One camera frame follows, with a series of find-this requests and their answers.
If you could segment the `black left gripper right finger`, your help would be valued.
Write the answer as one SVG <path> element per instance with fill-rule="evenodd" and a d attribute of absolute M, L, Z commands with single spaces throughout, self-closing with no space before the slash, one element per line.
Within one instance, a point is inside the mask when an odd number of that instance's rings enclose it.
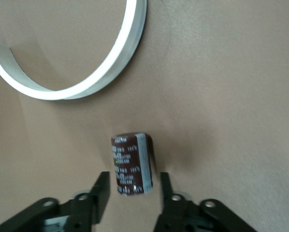
<path fill-rule="evenodd" d="M 162 212 L 153 232 L 257 232 L 216 199 L 199 204 L 173 191 L 169 174 L 160 173 Z"/>

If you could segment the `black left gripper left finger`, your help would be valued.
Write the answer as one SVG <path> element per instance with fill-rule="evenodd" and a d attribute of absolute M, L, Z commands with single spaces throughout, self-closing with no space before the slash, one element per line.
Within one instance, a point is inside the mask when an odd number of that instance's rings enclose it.
<path fill-rule="evenodd" d="M 92 232 L 110 197 L 110 172 L 101 172 L 90 190 L 61 204 L 43 198 L 0 224 L 0 232 Z"/>

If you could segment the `small black terminal block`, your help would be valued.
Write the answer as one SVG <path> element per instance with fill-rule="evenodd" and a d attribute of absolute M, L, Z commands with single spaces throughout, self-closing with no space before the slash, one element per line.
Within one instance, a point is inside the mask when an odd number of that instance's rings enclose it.
<path fill-rule="evenodd" d="M 144 132 L 112 136 L 117 191 L 121 195 L 146 194 L 153 188 L 152 138 Z"/>

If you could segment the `brown table cover sheet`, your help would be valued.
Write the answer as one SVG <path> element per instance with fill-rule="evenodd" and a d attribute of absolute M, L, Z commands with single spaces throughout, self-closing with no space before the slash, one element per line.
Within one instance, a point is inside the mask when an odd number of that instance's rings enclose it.
<path fill-rule="evenodd" d="M 111 196 L 97 232 L 152 232 L 159 173 L 258 232 L 289 232 L 289 0 L 149 0 L 137 51 L 107 87 L 43 101 L 0 76 L 0 224 L 114 172 L 111 137 L 153 139 L 153 189 Z"/>

